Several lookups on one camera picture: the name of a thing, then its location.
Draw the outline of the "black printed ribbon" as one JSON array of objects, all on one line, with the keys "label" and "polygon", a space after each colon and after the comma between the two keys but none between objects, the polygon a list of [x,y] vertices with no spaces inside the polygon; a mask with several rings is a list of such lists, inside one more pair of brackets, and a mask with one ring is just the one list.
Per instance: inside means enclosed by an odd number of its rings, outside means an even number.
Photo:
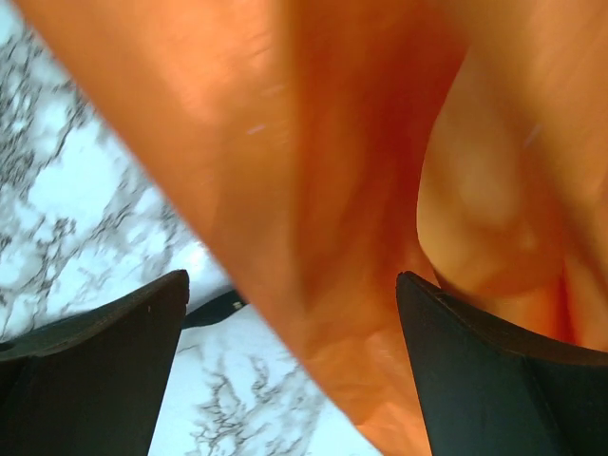
[{"label": "black printed ribbon", "polygon": [[186,330],[215,325],[247,305],[248,302],[241,297],[238,291],[232,289],[226,293],[219,294],[188,313],[183,319],[181,328]]}]

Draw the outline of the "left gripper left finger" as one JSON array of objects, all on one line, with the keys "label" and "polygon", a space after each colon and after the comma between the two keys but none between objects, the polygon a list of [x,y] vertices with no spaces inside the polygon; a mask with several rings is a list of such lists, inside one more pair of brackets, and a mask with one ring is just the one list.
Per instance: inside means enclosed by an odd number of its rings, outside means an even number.
[{"label": "left gripper left finger", "polygon": [[178,270],[2,343],[2,454],[147,454],[188,299]]}]

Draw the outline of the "orange wrapping paper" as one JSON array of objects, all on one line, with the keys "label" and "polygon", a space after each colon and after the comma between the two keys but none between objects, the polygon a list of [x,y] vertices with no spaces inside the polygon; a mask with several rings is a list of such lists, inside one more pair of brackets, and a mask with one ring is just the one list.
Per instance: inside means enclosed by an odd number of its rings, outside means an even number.
[{"label": "orange wrapping paper", "polygon": [[18,9],[382,452],[430,452],[400,272],[606,349],[605,2]]}]

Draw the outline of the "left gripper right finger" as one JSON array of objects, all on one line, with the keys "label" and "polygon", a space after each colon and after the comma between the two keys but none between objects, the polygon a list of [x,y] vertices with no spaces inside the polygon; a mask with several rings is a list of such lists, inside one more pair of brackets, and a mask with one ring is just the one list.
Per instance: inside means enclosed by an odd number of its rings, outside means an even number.
[{"label": "left gripper right finger", "polygon": [[607,355],[528,331],[413,272],[396,299],[434,455],[604,455]]}]

